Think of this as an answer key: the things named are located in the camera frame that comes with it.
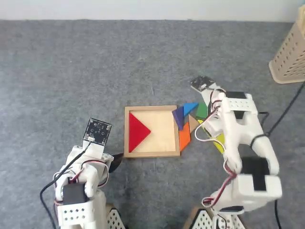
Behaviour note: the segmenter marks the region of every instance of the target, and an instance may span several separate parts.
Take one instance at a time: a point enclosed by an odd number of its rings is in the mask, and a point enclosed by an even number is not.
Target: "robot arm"
[[[98,188],[107,183],[109,173],[115,170],[122,160],[122,154],[114,158],[104,153],[110,129],[110,124],[91,118],[82,147],[74,146],[66,164],[54,174],[56,177],[85,150],[55,183],[54,203],[57,206],[61,229],[108,228],[106,197]]]
[[[198,77],[191,85],[202,95],[209,113],[215,110],[215,116],[204,122],[203,128],[211,137],[224,134],[224,168],[230,174],[218,191],[203,199],[203,204],[215,212],[232,215],[280,198],[279,164],[259,123],[252,96],[226,92],[208,77]],[[254,156],[240,157],[240,144],[251,146]]]

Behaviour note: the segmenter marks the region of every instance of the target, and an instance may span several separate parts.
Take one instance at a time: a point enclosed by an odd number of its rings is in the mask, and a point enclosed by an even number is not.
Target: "gray carpet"
[[[1,228],[44,229],[40,189],[80,145],[89,117],[113,124],[106,151],[123,152],[124,107],[198,101],[189,80],[207,75],[253,94],[268,129],[299,84],[268,68],[289,23],[202,21],[0,21]],[[305,92],[271,136],[281,168],[285,229],[305,224]],[[124,160],[104,188],[130,229],[178,229],[226,177],[213,144],[180,158]],[[53,190],[45,199],[52,207]],[[244,214],[276,228],[273,203]]]

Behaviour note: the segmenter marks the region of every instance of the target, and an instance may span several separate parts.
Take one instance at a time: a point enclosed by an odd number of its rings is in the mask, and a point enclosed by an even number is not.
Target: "tangram piece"
[[[224,145],[224,134],[223,133],[218,135],[215,139],[217,139]],[[222,153],[222,154],[224,153],[224,149],[220,144],[218,144],[217,142],[214,142],[214,145],[216,146],[216,148],[219,150],[220,153]]]
[[[196,116],[205,119],[208,116],[208,108],[205,103],[199,103]]]
[[[132,113],[129,113],[129,153],[132,152],[150,132],[151,131],[133,116]]]
[[[199,122],[189,114],[189,124],[190,124],[190,133],[196,129],[197,126],[199,126]]]
[[[183,130],[179,130],[179,145],[180,151],[184,150],[184,148],[190,143],[191,135],[190,135],[190,125],[187,122]]]
[[[184,125],[183,111],[184,111],[183,106],[173,111],[173,117],[176,120],[179,130],[183,130],[183,125]]]
[[[193,109],[198,106],[198,103],[186,103],[183,105],[184,111],[183,116],[186,117]]]

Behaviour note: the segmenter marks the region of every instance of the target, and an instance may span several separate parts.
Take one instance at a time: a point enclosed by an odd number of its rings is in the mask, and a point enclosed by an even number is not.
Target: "purple triangle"
[[[178,109],[172,111],[173,117],[174,117],[175,120],[176,120],[176,123],[177,123],[177,125],[178,125],[178,129],[179,129],[179,130],[183,130],[183,126],[184,126],[183,111],[184,111],[183,106],[181,106],[181,107],[179,107]]]

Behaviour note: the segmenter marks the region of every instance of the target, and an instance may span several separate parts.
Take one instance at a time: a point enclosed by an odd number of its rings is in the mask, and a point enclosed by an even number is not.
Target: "orange piece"
[[[191,135],[190,135],[190,124],[187,122],[183,130],[179,130],[179,145],[180,151],[184,150],[184,148],[191,142]]]

